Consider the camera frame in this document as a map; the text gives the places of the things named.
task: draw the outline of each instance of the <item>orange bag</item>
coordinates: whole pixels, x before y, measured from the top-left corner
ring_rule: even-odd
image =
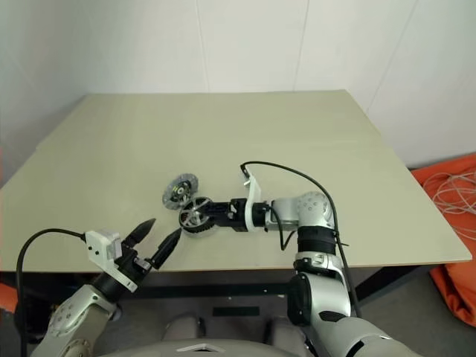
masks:
[[[412,173],[417,181],[423,185],[437,173],[462,175],[473,173],[474,171],[476,171],[476,154],[424,167],[414,170]],[[435,176],[424,187],[426,193],[433,197],[438,187],[447,178],[448,176],[444,175]],[[447,192],[445,194],[453,195],[455,200],[459,199],[456,192]],[[473,213],[444,213],[443,215],[451,226],[476,230],[476,215]],[[431,277],[454,316],[476,327],[476,241],[463,237],[461,234],[458,235],[471,251],[473,260],[467,263],[450,263],[438,266],[431,271]]]

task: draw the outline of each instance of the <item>gray floor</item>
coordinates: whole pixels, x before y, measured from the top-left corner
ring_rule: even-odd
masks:
[[[260,316],[213,317],[215,306],[259,306]],[[96,354],[157,341],[166,323],[183,312],[202,316],[207,323],[208,337],[261,341],[266,321],[286,314],[286,299],[268,296],[128,300],[122,307],[122,318],[109,323],[97,342]],[[452,316],[428,275],[412,280],[362,310],[367,320],[423,356],[476,356],[476,328]],[[5,313],[0,326],[0,346],[1,357],[18,355],[18,336],[12,316]]]

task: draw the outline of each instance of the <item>white cable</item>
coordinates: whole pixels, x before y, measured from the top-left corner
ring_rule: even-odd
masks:
[[[438,207],[441,213],[448,214],[474,214],[476,216],[476,171],[473,173],[464,173],[462,175],[452,175],[451,173],[435,173],[426,179],[423,183],[423,189],[426,190],[428,183],[438,176],[447,176],[446,180],[438,186],[436,193],[431,197],[433,203]],[[464,181],[465,187],[458,187],[457,182]],[[449,202],[445,199],[445,194],[456,193],[459,200]],[[476,229],[465,228],[452,225],[454,231],[460,236],[476,241]]]

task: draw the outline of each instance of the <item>white wall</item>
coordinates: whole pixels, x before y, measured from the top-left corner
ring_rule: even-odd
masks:
[[[0,16],[11,170],[96,91],[345,88],[408,165],[476,150],[474,0],[0,0]]]

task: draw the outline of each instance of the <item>table surface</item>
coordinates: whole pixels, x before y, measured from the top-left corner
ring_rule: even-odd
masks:
[[[181,173],[199,195],[246,197],[239,165],[266,160],[307,172],[332,194],[350,266],[469,260],[471,254],[393,150],[345,91],[262,94],[95,94],[36,149],[1,190],[1,266],[15,269],[26,239],[44,228],[108,228],[122,237],[157,218],[139,246],[150,256],[178,227],[161,203]],[[263,199],[314,190],[273,167],[252,167]],[[290,268],[297,244],[277,232],[183,235],[165,271]],[[86,248],[59,234],[39,238],[25,271],[97,271]]]

